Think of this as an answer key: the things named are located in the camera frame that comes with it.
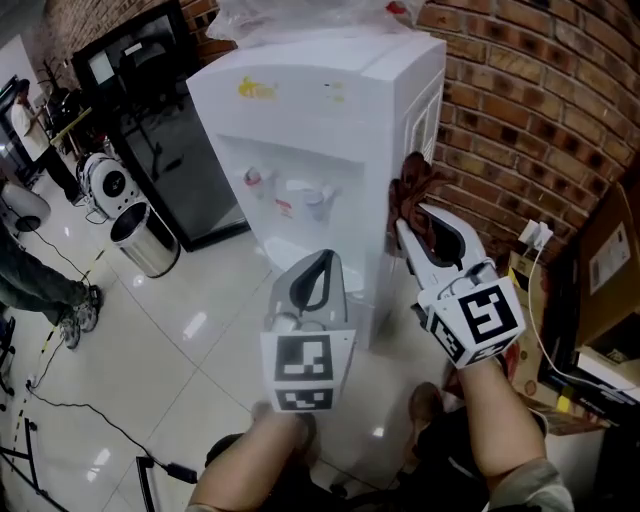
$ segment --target yellow tape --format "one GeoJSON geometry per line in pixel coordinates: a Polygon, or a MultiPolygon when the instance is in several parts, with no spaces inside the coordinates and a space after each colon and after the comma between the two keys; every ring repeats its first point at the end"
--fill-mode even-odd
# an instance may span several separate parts
{"type": "Polygon", "coordinates": [[[558,404],[556,405],[556,410],[560,412],[569,412],[570,407],[571,407],[571,400],[569,400],[566,396],[560,395],[558,397],[558,404]]]}
{"type": "MultiPolygon", "coordinates": [[[[89,274],[91,274],[91,271],[95,268],[96,266],[96,261],[98,261],[105,253],[105,251],[107,250],[107,245],[104,246],[104,248],[98,253],[98,255],[96,256],[96,259],[93,260],[93,263],[91,263],[91,266],[89,267],[89,270],[87,270],[87,273],[84,274],[84,278],[88,277],[89,274]]],[[[44,354],[47,350],[47,347],[49,346],[49,340],[53,337],[53,333],[55,332],[56,328],[53,327],[51,329],[51,332],[49,333],[49,335],[47,336],[47,339],[44,340],[44,345],[42,345],[42,350],[40,351],[41,354],[44,354]]]]}

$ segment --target brick wall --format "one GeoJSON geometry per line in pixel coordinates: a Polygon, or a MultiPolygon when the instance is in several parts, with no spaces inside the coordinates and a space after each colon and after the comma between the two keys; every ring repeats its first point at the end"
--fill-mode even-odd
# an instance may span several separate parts
{"type": "Polygon", "coordinates": [[[640,149],[640,22],[624,0],[435,0],[419,24],[448,43],[432,200],[492,254],[544,220],[550,260],[640,149]]]}
{"type": "MultiPolygon", "coordinates": [[[[141,12],[166,0],[47,0],[41,22],[23,34],[25,48],[34,69],[42,59],[56,57],[71,62],[73,53],[99,39],[141,12]]],[[[218,11],[215,0],[180,0],[190,37],[202,65],[233,49],[231,41],[212,41],[206,28],[218,11]]],[[[77,86],[73,67],[61,68],[61,83],[77,86]]]]}

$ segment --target white water dispenser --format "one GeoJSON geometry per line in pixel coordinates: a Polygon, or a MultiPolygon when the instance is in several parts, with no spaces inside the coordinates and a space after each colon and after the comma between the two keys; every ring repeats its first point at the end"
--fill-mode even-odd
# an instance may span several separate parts
{"type": "Polygon", "coordinates": [[[361,347],[394,296],[389,183],[410,152],[431,161],[444,68],[445,43],[407,31],[235,50],[187,82],[274,270],[340,255],[361,347]]]}

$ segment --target stainless steel trash can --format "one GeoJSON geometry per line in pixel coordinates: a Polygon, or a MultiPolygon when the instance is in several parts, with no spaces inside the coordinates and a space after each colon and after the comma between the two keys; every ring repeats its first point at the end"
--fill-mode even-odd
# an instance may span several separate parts
{"type": "Polygon", "coordinates": [[[180,257],[180,244],[144,202],[120,214],[111,227],[111,241],[151,278],[165,275],[180,257]]]}

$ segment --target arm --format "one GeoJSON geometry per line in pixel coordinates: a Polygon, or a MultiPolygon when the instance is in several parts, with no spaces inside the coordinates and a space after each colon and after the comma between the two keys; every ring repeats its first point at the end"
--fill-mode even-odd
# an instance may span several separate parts
{"type": "Polygon", "coordinates": [[[205,469],[189,505],[256,510],[267,498],[303,428],[295,414],[268,413],[205,469]]]}
{"type": "Polygon", "coordinates": [[[493,359],[460,370],[459,377],[473,458],[490,488],[527,462],[546,458],[540,428],[493,359]]]}
{"type": "Polygon", "coordinates": [[[13,128],[18,135],[24,137],[28,135],[33,126],[38,122],[38,117],[42,114],[44,107],[40,107],[34,114],[32,118],[29,118],[27,115],[26,107],[20,105],[20,109],[18,110],[15,116],[12,116],[13,128]]]}

